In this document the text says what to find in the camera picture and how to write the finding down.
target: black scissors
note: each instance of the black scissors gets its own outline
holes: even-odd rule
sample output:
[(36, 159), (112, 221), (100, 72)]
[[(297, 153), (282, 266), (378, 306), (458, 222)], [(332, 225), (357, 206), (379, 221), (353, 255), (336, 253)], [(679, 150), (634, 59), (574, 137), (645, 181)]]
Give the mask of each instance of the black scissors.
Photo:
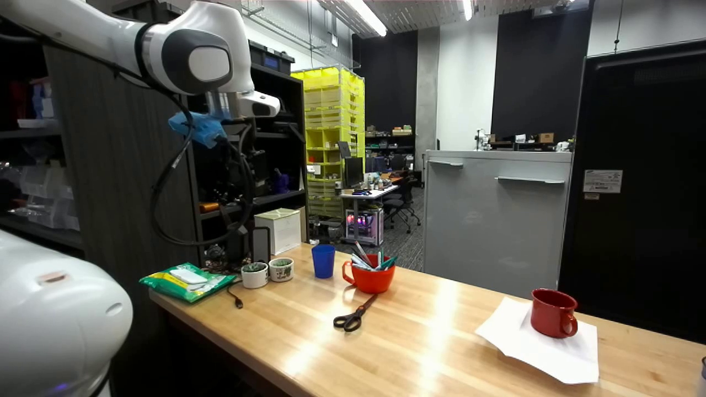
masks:
[(366, 308), (368, 308), (375, 299), (378, 299), (378, 295), (372, 295), (372, 297), (368, 297), (364, 303), (361, 303), (353, 312), (333, 318), (333, 326), (336, 326), (336, 329), (344, 329), (347, 332), (361, 329), (363, 314), (366, 312)]

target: floor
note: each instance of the floor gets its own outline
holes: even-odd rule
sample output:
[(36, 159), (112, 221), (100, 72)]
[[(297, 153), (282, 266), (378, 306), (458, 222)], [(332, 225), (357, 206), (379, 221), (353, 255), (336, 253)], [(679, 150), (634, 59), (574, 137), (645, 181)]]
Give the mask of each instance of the floor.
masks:
[[(407, 218), (404, 214), (395, 215), (395, 226), (385, 229), (385, 253), (398, 255), (400, 266), (422, 269), (425, 266), (425, 189), (414, 189), (414, 206), (416, 214), (422, 218), (422, 225), (414, 221), (414, 232), (407, 234)], [(353, 250), (353, 244), (343, 243), (339, 244), (340, 250)]]

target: wooden table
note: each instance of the wooden table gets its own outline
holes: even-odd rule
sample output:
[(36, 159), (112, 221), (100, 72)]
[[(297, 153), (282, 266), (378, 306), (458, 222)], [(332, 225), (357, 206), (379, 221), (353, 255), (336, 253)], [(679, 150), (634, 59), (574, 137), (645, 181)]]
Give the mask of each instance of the wooden table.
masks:
[(194, 306), (153, 292), (190, 329), (290, 394), (696, 394), (705, 344), (578, 314), (599, 326), (600, 381), (565, 385), (474, 335), (503, 292), (398, 266), (392, 289), (343, 332), (332, 319), (366, 299), (336, 275), (317, 280), (310, 244), (293, 280), (222, 290)]

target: red cup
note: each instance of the red cup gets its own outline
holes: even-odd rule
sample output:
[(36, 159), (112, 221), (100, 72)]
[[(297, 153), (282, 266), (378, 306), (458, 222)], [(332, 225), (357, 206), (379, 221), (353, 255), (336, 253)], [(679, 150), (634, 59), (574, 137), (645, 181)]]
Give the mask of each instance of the red cup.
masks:
[(340, 272), (347, 281), (352, 281), (363, 292), (385, 292), (394, 281), (395, 265), (385, 271), (368, 271), (368, 269), (353, 266), (352, 259), (347, 259)]
[(556, 289), (533, 290), (533, 326), (547, 338), (569, 338), (578, 330), (574, 318), (578, 301)]

